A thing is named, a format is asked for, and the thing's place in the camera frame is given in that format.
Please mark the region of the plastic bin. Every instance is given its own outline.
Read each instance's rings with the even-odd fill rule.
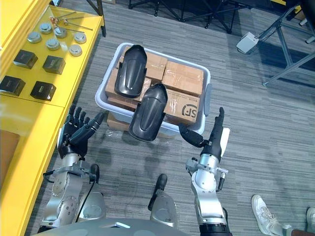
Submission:
[[[100,84],[96,94],[95,94],[95,101],[97,103],[98,106],[100,106],[101,108],[111,111],[111,113],[113,114],[113,116],[115,117],[115,119],[120,120],[120,121],[124,121],[124,122],[128,122],[131,123],[132,120],[132,116],[133,113],[132,111],[120,108],[120,107],[116,107],[114,105],[111,105],[109,103],[107,103],[107,96],[105,94],[105,87],[107,84],[107,80],[111,74],[111,71],[113,68],[115,68],[115,65],[118,63],[125,47],[127,46],[132,46],[133,44],[131,43],[122,43],[121,45],[118,46],[114,57],[112,58],[112,61],[110,62],[106,73],[104,75],[103,81]],[[200,96],[200,101],[199,101],[199,108],[198,108],[198,114],[197,114],[197,119],[196,119],[196,123],[192,124],[191,126],[189,126],[189,129],[202,134],[204,129],[205,129],[205,120],[206,120],[206,115],[209,112],[209,106],[210,106],[210,71],[201,65],[197,65],[194,63],[191,63],[189,61],[185,61],[185,60],[181,60],[163,53],[159,53],[150,49],[145,48],[146,52],[150,52],[156,55],[160,55],[162,57],[166,57],[169,61],[174,61],[177,62],[179,64],[184,64],[184,65],[188,65],[188,66],[192,66],[192,67],[196,67],[198,69],[203,70],[203,85],[202,85],[202,94]],[[174,136],[179,134],[179,128],[177,125],[174,124],[170,124],[167,123],[165,121],[163,121],[161,128],[159,130],[160,133],[166,135],[166,136]]]

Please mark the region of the robotic arm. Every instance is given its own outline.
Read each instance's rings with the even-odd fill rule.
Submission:
[[[55,181],[49,180],[53,183],[52,196],[45,208],[39,233],[71,224],[75,216],[76,222],[105,216],[103,196],[98,191],[99,167],[96,164],[90,165],[84,158],[88,139],[99,128],[104,113],[98,113],[92,120],[88,117],[84,119],[85,115],[81,107],[75,109],[72,104],[60,129],[57,148],[62,167],[44,174],[45,178],[52,175]],[[78,211],[84,177],[88,177],[92,184],[89,192],[81,198]]]
[[[223,128],[223,119],[224,109],[221,107],[208,140],[204,140],[201,135],[188,130],[184,125],[179,125],[180,133],[188,143],[203,148],[199,161],[192,158],[186,162],[186,169],[191,175],[191,188],[195,195],[197,220],[202,236],[232,236],[227,217],[216,194],[222,190],[228,173],[228,170],[219,167],[230,132],[228,128]],[[219,172],[221,174],[217,188],[215,176]]]

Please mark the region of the black cable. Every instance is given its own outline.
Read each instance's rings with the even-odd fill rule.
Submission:
[[[224,210],[224,212],[225,212],[226,224],[228,225],[228,214],[227,214],[227,210],[226,210],[224,207],[222,207],[222,208],[223,208],[223,210]]]
[[[78,220],[79,220],[79,217],[80,217],[81,211],[82,211],[82,209],[83,209],[83,206],[84,206],[85,202],[87,201],[87,199],[88,199],[88,197],[89,197],[89,194],[90,194],[90,192],[92,191],[92,188],[93,188],[94,184],[95,184],[95,179],[94,179],[94,181],[93,181],[93,183],[92,183],[92,185],[91,185],[91,187],[90,187],[90,189],[89,189],[89,191],[88,191],[87,196],[85,197],[85,199],[84,199],[84,201],[83,201],[83,203],[82,203],[82,205],[81,205],[81,207],[80,207],[80,210],[79,210],[79,212],[78,212],[78,216],[77,216],[77,218],[76,218],[76,220],[75,220],[75,223],[77,223]]]
[[[46,181],[48,181],[49,183],[54,183],[54,181],[48,179],[48,176],[52,175],[52,174],[54,173],[54,171],[55,171],[55,170],[53,170],[53,171],[48,171],[48,172],[46,172],[46,173],[43,173],[44,179],[45,179]]]
[[[270,35],[264,37],[263,39],[260,39],[258,43],[266,41],[268,38],[270,38],[270,37],[277,31],[278,28],[279,28],[279,27],[276,27],[276,29],[275,29]],[[258,48],[258,43],[257,43],[257,45],[256,45],[254,48],[252,48],[252,49],[250,50],[249,53],[243,53],[243,52],[242,52],[241,50],[239,50],[239,49],[237,49],[237,51],[238,51],[239,53],[241,53],[241,54],[244,54],[244,55],[252,54],[252,53],[253,53],[254,51],[256,51],[256,49]]]

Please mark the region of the bin handle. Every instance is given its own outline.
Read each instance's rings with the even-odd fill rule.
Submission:
[[[211,99],[211,90],[212,90],[212,85],[208,84],[205,92],[205,99],[203,103],[203,113],[207,117],[210,113],[210,99]]]

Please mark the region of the yellow shelf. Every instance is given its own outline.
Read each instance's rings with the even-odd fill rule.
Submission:
[[[1,0],[0,78],[24,44],[50,0]]]
[[[40,23],[49,22],[49,16],[60,16],[69,12],[72,10],[49,6],[41,18],[37,19],[37,23],[33,24],[35,27],[29,31],[38,31]],[[85,32],[87,42],[80,44],[83,51],[81,56],[73,57],[67,51],[67,48],[74,44],[73,32],[68,31],[65,39],[58,39],[61,48],[57,51],[49,51],[45,47],[45,41],[54,37],[53,33],[42,34],[42,41],[37,44],[29,43],[26,33],[21,39],[23,44],[17,47],[17,51],[24,49],[34,52],[38,57],[34,67],[32,69],[18,67],[10,58],[5,61],[9,65],[5,75],[20,78],[26,84],[18,97],[0,93],[0,128],[20,135],[0,193],[1,235],[4,236],[22,236],[25,233],[43,180],[42,174],[46,171],[55,149],[59,128],[65,120],[80,84],[103,21],[101,16],[82,12],[74,15],[85,16],[83,19],[73,20],[75,24],[93,28],[93,31],[90,31],[66,26],[69,29]],[[48,55],[64,58],[66,64],[61,75],[47,73],[42,69]],[[52,83],[56,86],[52,101],[38,100],[30,96],[36,81]]]
[[[284,0],[271,0],[274,1],[276,3],[282,4],[286,6],[286,2]],[[298,13],[301,10],[301,6],[297,6],[294,10],[295,13]]]
[[[42,18],[38,21],[33,31],[39,32],[39,25],[41,23],[48,23],[50,16],[57,17],[65,15],[69,12],[73,12],[73,10],[50,6],[43,14]],[[76,80],[78,79],[78,77],[80,77],[80,73],[83,72],[82,68],[84,68],[86,64],[84,64],[84,62],[87,62],[90,56],[89,48],[91,48],[94,44],[93,39],[96,39],[100,27],[100,22],[102,21],[102,17],[87,13],[76,13],[74,15],[75,17],[85,17],[83,19],[77,19],[76,21],[73,20],[72,22],[75,22],[75,24],[83,25],[89,28],[91,26],[94,26],[94,30],[91,31],[78,27],[72,27],[70,25],[64,26],[63,23],[60,23],[60,26],[64,26],[65,28],[84,31],[85,35],[87,36],[87,42],[84,44],[80,44],[80,47],[82,48],[82,55],[79,57],[74,57],[68,51],[68,47],[70,45],[78,44],[74,41],[74,34],[76,33],[74,31],[68,30],[66,38],[56,38],[53,32],[50,34],[41,34],[42,40],[41,42],[36,44],[28,42],[25,38],[24,45],[21,49],[35,53],[35,55],[38,57],[37,62],[32,69],[26,69],[13,64],[12,61],[6,73],[6,75],[22,79],[26,83],[19,98],[42,102],[46,104],[53,104],[62,107],[66,105],[67,100],[65,100],[64,98],[69,97],[70,94],[73,92],[69,89],[69,87],[72,87],[72,85],[76,83]],[[56,38],[60,42],[61,47],[58,50],[50,51],[45,46],[46,41],[50,38]],[[61,57],[65,60],[65,67],[61,75],[47,73],[42,68],[48,55]],[[54,84],[56,86],[56,91],[52,101],[35,99],[30,95],[36,81],[43,81]]]

